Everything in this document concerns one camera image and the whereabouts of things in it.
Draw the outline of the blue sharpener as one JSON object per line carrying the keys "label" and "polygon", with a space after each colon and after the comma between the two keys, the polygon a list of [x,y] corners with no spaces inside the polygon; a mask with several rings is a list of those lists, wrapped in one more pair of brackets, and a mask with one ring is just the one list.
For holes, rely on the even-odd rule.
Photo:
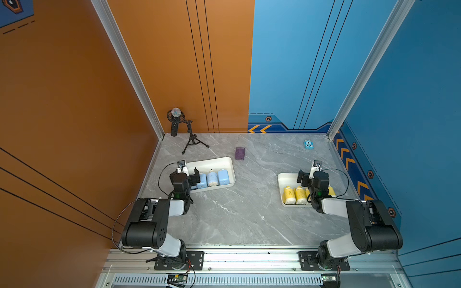
{"label": "blue sharpener", "polygon": [[206,175],[206,181],[208,187],[215,187],[219,185],[218,175],[214,170],[210,170]]}
{"label": "blue sharpener", "polygon": [[229,173],[226,169],[222,169],[218,171],[217,176],[218,176],[218,182],[220,186],[225,186],[225,185],[230,184]]}
{"label": "blue sharpener", "polygon": [[204,173],[199,174],[199,182],[197,183],[196,186],[197,186],[197,189],[203,189],[203,188],[208,187],[206,174],[204,174]]}

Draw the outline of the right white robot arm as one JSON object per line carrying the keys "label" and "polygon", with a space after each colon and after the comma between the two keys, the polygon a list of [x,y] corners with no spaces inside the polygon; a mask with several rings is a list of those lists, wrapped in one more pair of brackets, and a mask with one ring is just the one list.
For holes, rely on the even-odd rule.
{"label": "right white robot arm", "polygon": [[319,170],[312,176],[300,170],[297,182],[308,188],[316,212],[343,217],[349,223],[348,234],[320,243],[314,260],[320,269],[338,270],[350,256],[403,247],[403,236],[382,201],[334,198],[329,194],[329,174]]}

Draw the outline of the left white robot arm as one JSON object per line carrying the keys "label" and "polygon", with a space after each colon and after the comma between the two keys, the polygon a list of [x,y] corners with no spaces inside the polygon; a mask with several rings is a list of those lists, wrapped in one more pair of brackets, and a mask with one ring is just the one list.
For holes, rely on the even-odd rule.
{"label": "left white robot arm", "polygon": [[165,199],[140,198],[133,202],[132,211],[121,234],[125,247],[154,251],[154,261],[169,270],[182,270],[188,265],[186,245],[168,234],[171,217],[187,214],[193,200],[192,187],[200,182],[200,172],[170,174],[173,191]]}

